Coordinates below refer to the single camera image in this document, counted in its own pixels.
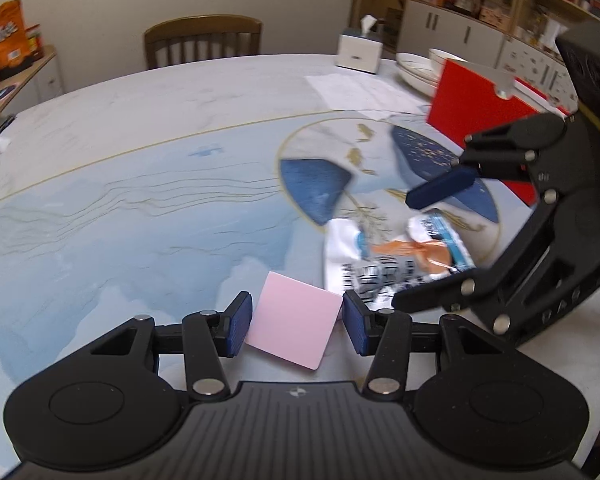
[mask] red board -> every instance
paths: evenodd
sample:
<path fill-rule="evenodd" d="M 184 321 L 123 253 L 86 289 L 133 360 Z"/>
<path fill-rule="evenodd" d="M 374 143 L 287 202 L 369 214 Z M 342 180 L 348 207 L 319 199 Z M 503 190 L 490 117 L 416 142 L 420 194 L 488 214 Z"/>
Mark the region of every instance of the red board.
<path fill-rule="evenodd" d="M 517 97 L 501 99 L 493 82 L 454 62 L 447 62 L 427 123 L 464 148 L 464 138 L 537 114 Z M 531 184 L 505 182 L 527 205 L 536 201 Z"/>

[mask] stacked plates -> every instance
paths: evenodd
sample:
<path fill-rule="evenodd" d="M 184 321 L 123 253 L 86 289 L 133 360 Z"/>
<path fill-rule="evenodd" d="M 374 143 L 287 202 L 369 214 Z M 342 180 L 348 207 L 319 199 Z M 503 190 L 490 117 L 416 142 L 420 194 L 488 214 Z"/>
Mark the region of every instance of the stacked plates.
<path fill-rule="evenodd" d="M 397 54 L 395 56 L 398 72 L 404 81 L 418 92 L 433 97 L 438 91 L 440 76 L 447 59 L 464 61 L 442 50 L 429 50 L 431 59 L 415 54 Z"/>
<path fill-rule="evenodd" d="M 440 76 L 434 72 L 430 59 L 415 54 L 396 54 L 395 62 L 407 85 L 429 97 L 436 94 Z"/>

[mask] cabinet handle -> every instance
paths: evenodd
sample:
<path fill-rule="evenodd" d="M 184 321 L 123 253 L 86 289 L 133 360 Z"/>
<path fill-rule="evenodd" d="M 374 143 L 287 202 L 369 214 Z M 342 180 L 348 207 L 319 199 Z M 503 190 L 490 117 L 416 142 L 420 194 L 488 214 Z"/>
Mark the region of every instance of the cabinet handle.
<path fill-rule="evenodd" d="M 553 79 L 551 79 L 551 84 L 549 85 L 549 90 L 552 90 L 552 89 L 554 88 L 554 85 L 555 85 L 555 78 L 557 78 L 557 77 L 558 77 L 558 71 L 556 70 L 556 71 L 555 71 L 555 74 L 554 74 L 554 78 L 553 78 Z"/>
<path fill-rule="evenodd" d="M 540 80 L 540 84 L 544 84 L 544 80 L 546 79 L 546 75 L 549 73 L 549 65 L 544 67 L 544 74 L 542 74 L 542 79 Z"/>

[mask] pink square card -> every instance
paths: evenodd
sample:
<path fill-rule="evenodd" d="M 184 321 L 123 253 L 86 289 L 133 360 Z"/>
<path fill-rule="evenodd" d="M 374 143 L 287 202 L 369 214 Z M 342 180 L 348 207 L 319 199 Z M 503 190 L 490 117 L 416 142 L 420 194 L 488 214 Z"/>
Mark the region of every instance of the pink square card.
<path fill-rule="evenodd" d="M 317 370 L 341 305 L 340 295 L 270 272 L 246 342 Z"/>

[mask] cabinet door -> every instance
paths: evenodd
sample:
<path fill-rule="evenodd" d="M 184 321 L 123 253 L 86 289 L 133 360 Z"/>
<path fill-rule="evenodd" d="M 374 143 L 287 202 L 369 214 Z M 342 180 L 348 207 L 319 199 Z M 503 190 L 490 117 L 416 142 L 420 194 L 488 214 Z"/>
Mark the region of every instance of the cabinet door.
<path fill-rule="evenodd" d="M 58 58 L 54 57 L 35 75 L 33 81 L 38 88 L 40 102 L 49 101 L 64 93 L 58 69 Z"/>
<path fill-rule="evenodd" d="M 472 63 L 494 68 L 502 48 L 504 34 L 474 20 L 468 20 L 462 16 L 458 16 L 458 18 L 463 21 L 460 34 L 462 54 L 459 56 Z"/>
<path fill-rule="evenodd" d="M 497 65 L 541 91 L 544 91 L 554 67 L 553 59 L 513 38 L 505 42 Z"/>
<path fill-rule="evenodd" d="M 454 12 L 435 9 L 431 24 L 432 33 L 430 35 L 429 47 L 438 48 L 454 56 L 466 59 L 464 56 L 464 43 L 462 41 L 468 22 L 471 22 L 471 20 Z"/>
<path fill-rule="evenodd" d="M 438 12 L 419 2 L 407 2 L 407 9 L 402 18 L 398 52 L 409 52 L 418 56 L 429 57 L 429 49 L 434 15 Z"/>
<path fill-rule="evenodd" d="M 13 99 L 2 110 L 3 115 L 19 114 L 20 112 L 40 104 L 38 89 L 33 81 L 29 81 L 18 90 Z"/>
<path fill-rule="evenodd" d="M 566 67 L 556 62 L 547 81 L 546 94 L 554 105 L 566 108 L 570 112 L 578 109 L 578 95 Z"/>

